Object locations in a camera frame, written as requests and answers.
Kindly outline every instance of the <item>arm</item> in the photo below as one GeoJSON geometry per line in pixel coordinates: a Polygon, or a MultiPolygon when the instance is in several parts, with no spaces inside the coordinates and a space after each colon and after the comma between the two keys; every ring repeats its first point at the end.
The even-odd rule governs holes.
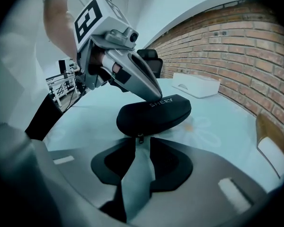
{"type": "Polygon", "coordinates": [[[77,69],[73,70],[72,72],[78,72],[80,70],[80,67],[77,66],[77,69]]]}
{"type": "Polygon", "coordinates": [[[44,27],[48,38],[66,55],[77,61],[73,21],[68,12],[67,0],[45,0],[44,27]]]}

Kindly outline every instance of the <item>white box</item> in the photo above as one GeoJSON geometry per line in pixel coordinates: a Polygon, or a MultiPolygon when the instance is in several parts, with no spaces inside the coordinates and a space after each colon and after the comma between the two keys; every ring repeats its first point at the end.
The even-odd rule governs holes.
{"type": "Polygon", "coordinates": [[[218,93],[220,81],[200,75],[174,73],[172,86],[196,98],[204,98],[218,93]]]}

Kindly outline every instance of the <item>cable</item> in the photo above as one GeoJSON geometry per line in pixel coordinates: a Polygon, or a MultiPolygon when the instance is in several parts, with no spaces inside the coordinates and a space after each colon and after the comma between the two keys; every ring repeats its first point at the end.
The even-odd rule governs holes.
{"type": "Polygon", "coordinates": [[[70,101],[70,104],[68,104],[67,108],[65,109],[65,111],[63,113],[65,113],[67,110],[69,110],[72,106],[74,106],[84,95],[85,93],[85,90],[86,90],[86,86],[84,87],[84,90],[82,91],[82,93],[80,94],[80,97],[70,106],[71,104],[71,101],[70,101]]]}
{"type": "Polygon", "coordinates": [[[74,88],[73,91],[72,91],[70,103],[67,105],[67,107],[66,107],[66,109],[65,109],[64,112],[66,112],[66,111],[68,110],[68,107],[71,105],[71,100],[72,100],[72,96],[74,95],[74,91],[75,91],[75,88],[74,88]]]}

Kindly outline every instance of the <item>person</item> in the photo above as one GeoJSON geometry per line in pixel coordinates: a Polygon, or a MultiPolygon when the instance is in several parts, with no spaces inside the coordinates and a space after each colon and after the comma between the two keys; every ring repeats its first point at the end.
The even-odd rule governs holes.
{"type": "Polygon", "coordinates": [[[53,44],[76,61],[68,0],[18,0],[0,27],[0,123],[43,140],[62,116],[36,59],[41,19],[53,44]]]}

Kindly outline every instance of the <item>white ceiling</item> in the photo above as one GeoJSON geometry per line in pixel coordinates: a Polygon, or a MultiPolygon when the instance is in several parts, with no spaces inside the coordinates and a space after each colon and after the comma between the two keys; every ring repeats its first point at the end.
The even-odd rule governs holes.
{"type": "MultiPolygon", "coordinates": [[[[136,28],[141,8],[144,0],[112,0],[121,11],[125,14],[132,27],[136,28]]],[[[79,0],[68,0],[70,13],[76,16],[83,9],[83,5],[79,0]]],[[[63,59],[66,55],[55,47],[47,38],[43,23],[40,24],[40,29],[36,45],[37,59],[41,67],[45,68],[53,66],[56,61],[63,59]]]]}

